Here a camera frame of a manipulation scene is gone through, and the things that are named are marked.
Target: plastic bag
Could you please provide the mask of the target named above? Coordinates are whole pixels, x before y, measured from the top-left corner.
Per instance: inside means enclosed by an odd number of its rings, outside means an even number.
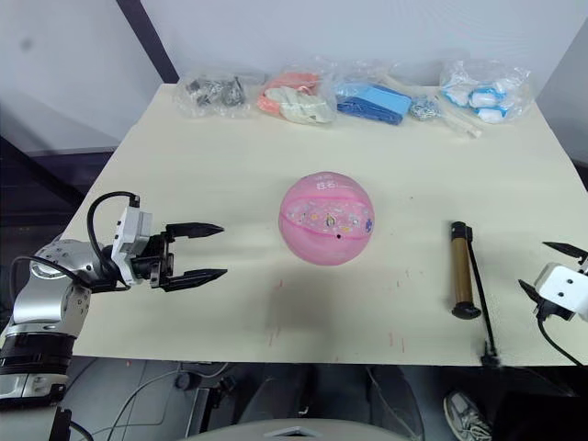
[[[266,75],[256,71],[202,67],[180,79],[174,101],[190,118],[244,118],[251,114],[252,103],[265,81]]]
[[[496,60],[447,62],[440,76],[441,92],[485,122],[505,122],[523,115],[533,102],[530,74]]]
[[[385,85],[381,62],[352,62],[338,66],[334,81],[337,110],[365,119],[398,125],[411,98]]]
[[[264,85],[257,106],[266,113],[299,124],[335,120],[332,71],[326,62],[292,65]]]
[[[479,138],[482,134],[481,128],[474,124],[470,117],[453,109],[445,99],[440,99],[438,87],[417,84],[420,80],[416,77],[426,77],[425,73],[420,72],[424,66],[427,67],[428,72],[431,71],[430,67],[438,63],[437,61],[427,64],[396,63],[382,76],[382,81],[385,85],[412,98],[409,114],[415,119],[420,121],[440,119],[455,133]]]

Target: pink ball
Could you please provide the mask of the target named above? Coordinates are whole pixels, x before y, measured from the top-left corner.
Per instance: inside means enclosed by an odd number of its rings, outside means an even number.
[[[374,209],[366,191],[345,175],[320,172],[288,190],[279,209],[288,248],[316,265],[341,265],[366,247]]]

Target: black cable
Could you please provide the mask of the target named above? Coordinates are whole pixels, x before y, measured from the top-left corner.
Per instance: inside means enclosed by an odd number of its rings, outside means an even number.
[[[555,343],[553,340],[551,340],[551,337],[549,337],[548,333],[545,331],[545,327],[543,326],[543,320],[541,320],[539,317],[537,317],[537,326],[539,327],[539,331],[541,332],[541,335],[543,335],[545,337],[545,339],[548,341],[548,343],[550,345],[552,345],[556,351],[560,352],[560,354],[562,354],[563,356],[568,358],[573,364],[575,364],[577,366],[584,366],[579,360],[577,360],[576,358],[574,358],[573,356],[568,354],[561,347],[559,347],[557,343]]]
[[[132,207],[139,207],[139,197],[134,193],[130,193],[129,191],[113,191],[111,193],[106,193],[97,198],[94,202],[92,202],[85,218],[85,224],[88,230],[88,239],[90,241],[90,245],[94,250],[94,254],[100,261],[100,266],[102,267],[102,270],[105,271],[106,274],[109,275],[112,280],[120,280],[124,285],[127,285],[124,282],[124,280],[121,280],[122,277],[119,277],[117,275],[114,268],[110,265],[109,261],[102,254],[102,250],[100,250],[100,246],[98,245],[98,241],[96,240],[96,233],[94,232],[94,213],[96,212],[96,208],[98,207],[98,205],[100,205],[106,199],[115,198],[119,196],[129,198],[129,205],[131,205]]]
[[[35,255],[20,255],[12,261],[12,264],[10,265],[10,278],[8,279],[8,293],[10,294],[13,307],[17,300],[17,264],[23,260],[38,262],[42,265],[49,266],[62,273],[64,276],[69,277],[73,282],[82,285],[85,288],[89,288],[88,283],[81,277],[77,276],[69,269],[53,263],[51,260],[43,259],[42,257],[37,257]]]
[[[531,367],[509,366],[509,368],[514,369],[514,370],[523,370],[525,372],[530,372],[535,377],[537,377],[538,379],[541,379],[542,381],[547,383],[549,386],[557,389],[559,393],[562,393],[563,395],[565,395],[567,397],[576,397],[577,396],[576,392],[574,392],[567,384],[565,384],[565,387],[567,387],[567,389],[564,389],[559,383],[556,383],[554,380],[549,379],[548,377],[539,374],[536,370],[534,370]]]
[[[492,332],[492,323],[490,322],[490,313],[488,312],[488,305],[486,304],[486,294],[484,294],[484,287],[481,284],[480,270],[478,269],[478,263],[476,262],[476,255],[474,254],[471,240],[468,240],[468,251],[469,260],[471,260],[471,269],[474,272],[474,279],[476,280],[476,286],[478,287],[478,294],[480,295],[480,305],[484,321],[486,323],[486,330],[488,331],[488,343],[490,344],[490,354],[497,356],[496,343],[494,342],[494,333]]]
[[[90,434],[87,430],[85,430],[80,424],[76,423],[75,421],[70,421],[70,427],[73,428],[76,432],[79,432],[86,441],[94,441],[94,437]]]

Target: beige table top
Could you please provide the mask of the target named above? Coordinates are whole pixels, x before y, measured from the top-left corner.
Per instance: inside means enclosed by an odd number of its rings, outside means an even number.
[[[496,341],[506,365],[564,365],[543,340],[518,287],[549,261],[572,264],[542,241],[588,246],[588,197],[538,108],[475,141],[442,123],[400,127],[341,117],[330,128],[255,119],[180,117],[163,85],[75,214],[65,236],[86,240],[92,200],[141,195],[166,223],[203,221],[226,232],[174,244],[175,273],[228,268],[200,288],[165,293],[142,284],[92,297],[77,355],[173,360],[478,365],[482,319],[450,309],[449,223],[474,228]],[[277,212],[304,175],[352,176],[376,211],[370,244],[337,267],[299,260]],[[96,214],[111,243],[124,200]],[[552,337],[588,360],[586,323],[552,318]]]

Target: shoe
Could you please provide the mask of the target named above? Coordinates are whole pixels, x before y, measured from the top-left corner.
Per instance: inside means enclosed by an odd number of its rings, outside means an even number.
[[[443,409],[449,427],[459,441],[492,441],[490,426],[465,393],[449,393],[443,399]]]

